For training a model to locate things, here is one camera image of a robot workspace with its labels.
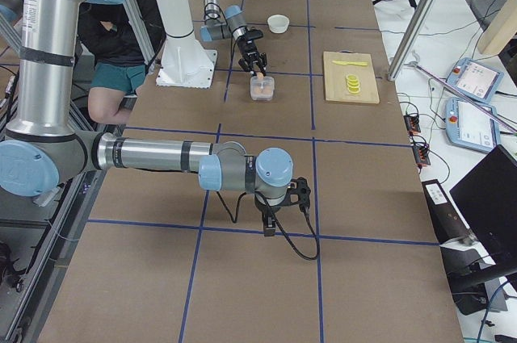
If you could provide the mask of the clear plastic egg box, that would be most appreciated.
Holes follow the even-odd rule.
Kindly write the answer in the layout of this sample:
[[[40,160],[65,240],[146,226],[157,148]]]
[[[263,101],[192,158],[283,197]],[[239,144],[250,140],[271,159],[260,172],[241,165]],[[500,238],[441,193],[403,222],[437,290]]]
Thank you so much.
[[[250,96],[254,101],[271,101],[275,91],[275,79],[270,76],[250,79]]]

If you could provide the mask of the black device box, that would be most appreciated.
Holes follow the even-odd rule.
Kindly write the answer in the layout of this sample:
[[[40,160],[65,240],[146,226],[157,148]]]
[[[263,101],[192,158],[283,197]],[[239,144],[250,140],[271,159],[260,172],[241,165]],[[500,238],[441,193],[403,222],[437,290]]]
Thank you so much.
[[[441,245],[456,241],[462,245],[472,245],[475,237],[465,226],[439,181],[424,181],[422,189],[438,242]]]

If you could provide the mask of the white ceramic bowl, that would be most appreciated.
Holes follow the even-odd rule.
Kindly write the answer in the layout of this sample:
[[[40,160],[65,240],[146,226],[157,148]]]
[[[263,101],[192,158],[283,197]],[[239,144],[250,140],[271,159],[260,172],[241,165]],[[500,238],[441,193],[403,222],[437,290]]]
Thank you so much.
[[[288,30],[290,24],[289,17],[285,15],[271,15],[267,19],[267,26],[274,34],[283,34]]]

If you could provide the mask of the bamboo cutting board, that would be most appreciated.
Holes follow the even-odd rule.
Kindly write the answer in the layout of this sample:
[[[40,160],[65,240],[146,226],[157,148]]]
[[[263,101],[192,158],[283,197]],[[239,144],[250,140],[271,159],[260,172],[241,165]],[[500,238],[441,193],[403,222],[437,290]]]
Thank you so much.
[[[326,101],[380,103],[369,54],[323,52],[323,73]]]

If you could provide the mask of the yellow plastic knife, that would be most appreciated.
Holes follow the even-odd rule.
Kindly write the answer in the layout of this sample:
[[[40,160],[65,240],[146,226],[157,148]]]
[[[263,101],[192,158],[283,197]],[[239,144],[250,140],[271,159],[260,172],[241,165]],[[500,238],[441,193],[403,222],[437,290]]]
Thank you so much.
[[[366,61],[336,61],[332,60],[332,63],[335,65],[353,65],[353,66],[359,66],[359,67],[367,67],[368,63]]]

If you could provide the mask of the seated person in black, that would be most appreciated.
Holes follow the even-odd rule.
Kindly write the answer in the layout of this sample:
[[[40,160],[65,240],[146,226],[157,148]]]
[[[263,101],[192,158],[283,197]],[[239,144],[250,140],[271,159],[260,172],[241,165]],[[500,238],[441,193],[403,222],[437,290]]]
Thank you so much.
[[[140,93],[146,68],[124,7],[82,3],[78,38],[95,58],[88,96],[90,118],[106,125],[126,124],[131,110],[122,105],[123,99]]]

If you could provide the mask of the grabber reaching stick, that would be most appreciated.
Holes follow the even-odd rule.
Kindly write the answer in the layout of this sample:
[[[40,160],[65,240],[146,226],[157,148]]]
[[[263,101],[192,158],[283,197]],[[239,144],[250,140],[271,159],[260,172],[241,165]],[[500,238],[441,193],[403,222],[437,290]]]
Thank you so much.
[[[423,73],[427,77],[437,81],[443,88],[445,88],[448,92],[452,93],[457,98],[460,98],[462,101],[469,103],[476,109],[478,109],[481,113],[485,114],[488,118],[492,119],[494,122],[498,123],[500,126],[503,126],[507,131],[511,133],[511,135],[516,136],[516,128],[505,122],[502,118],[497,115],[494,115],[492,112],[487,111],[484,105],[480,105],[472,100],[469,96],[462,94],[457,88],[449,85],[446,81],[443,81],[439,77],[435,76],[433,73],[429,72],[427,69],[423,68],[417,61],[410,61],[406,64],[407,66],[418,70]]]

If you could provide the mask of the orange black circuit module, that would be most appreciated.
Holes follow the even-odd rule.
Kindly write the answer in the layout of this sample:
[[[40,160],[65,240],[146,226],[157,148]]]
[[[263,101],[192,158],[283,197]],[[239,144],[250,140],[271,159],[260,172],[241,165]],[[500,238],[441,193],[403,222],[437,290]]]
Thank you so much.
[[[409,134],[413,135],[421,132],[417,115],[404,115],[404,122]]]
[[[430,148],[428,144],[424,143],[413,143],[412,145],[415,163],[418,168],[426,167],[431,164],[429,158]]]

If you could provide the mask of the blue teach pendant far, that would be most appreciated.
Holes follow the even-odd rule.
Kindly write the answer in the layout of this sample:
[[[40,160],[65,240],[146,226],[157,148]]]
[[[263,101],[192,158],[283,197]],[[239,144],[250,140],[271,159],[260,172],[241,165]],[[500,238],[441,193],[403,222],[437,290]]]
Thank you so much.
[[[503,72],[466,57],[456,62],[446,83],[474,101],[488,104],[503,76]]]

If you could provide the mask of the blue teach pendant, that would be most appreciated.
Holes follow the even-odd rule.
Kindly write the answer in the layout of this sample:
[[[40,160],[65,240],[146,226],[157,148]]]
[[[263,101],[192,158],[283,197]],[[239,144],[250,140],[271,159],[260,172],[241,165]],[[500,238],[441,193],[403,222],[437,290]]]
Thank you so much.
[[[503,72],[466,57],[456,62],[446,83],[474,101],[488,104],[503,76]]]
[[[498,124],[460,98],[447,101],[445,123],[447,137],[455,146],[489,153],[502,143]]]

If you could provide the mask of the blue teach pendant near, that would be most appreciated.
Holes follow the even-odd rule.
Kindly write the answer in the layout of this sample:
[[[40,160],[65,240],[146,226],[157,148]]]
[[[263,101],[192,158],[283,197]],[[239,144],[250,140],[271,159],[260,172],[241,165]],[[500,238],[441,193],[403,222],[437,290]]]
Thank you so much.
[[[489,153],[502,143],[498,124],[460,98],[447,101],[445,123],[447,137],[455,146]]]

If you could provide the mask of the black monitor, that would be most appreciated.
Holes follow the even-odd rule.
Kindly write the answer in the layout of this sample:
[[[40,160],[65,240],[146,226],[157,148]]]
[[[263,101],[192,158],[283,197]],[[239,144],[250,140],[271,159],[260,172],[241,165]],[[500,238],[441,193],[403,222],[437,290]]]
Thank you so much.
[[[455,184],[450,194],[490,254],[516,256],[516,159],[502,145]]]

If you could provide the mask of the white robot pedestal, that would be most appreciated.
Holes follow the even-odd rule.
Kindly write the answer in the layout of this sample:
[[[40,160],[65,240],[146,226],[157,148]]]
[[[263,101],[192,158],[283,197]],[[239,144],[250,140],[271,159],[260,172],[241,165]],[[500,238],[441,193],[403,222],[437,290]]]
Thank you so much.
[[[195,37],[188,0],[157,0],[166,33],[159,86],[207,89],[212,84],[217,52]]]

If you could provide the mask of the aluminium frame post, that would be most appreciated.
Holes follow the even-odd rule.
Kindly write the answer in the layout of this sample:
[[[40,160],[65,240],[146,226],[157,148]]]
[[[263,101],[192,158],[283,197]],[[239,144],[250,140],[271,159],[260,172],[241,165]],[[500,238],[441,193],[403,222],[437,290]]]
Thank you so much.
[[[393,61],[389,66],[389,71],[387,74],[387,78],[389,81],[395,81],[397,75],[400,73],[401,68],[405,63],[410,50],[412,49],[416,39],[418,38],[418,34],[421,31],[426,17],[429,15],[431,11],[433,2],[434,0],[420,0],[420,2],[418,3],[417,9],[414,11],[409,25],[406,28],[406,32],[404,33],[404,36],[401,39],[401,43],[397,48]]]

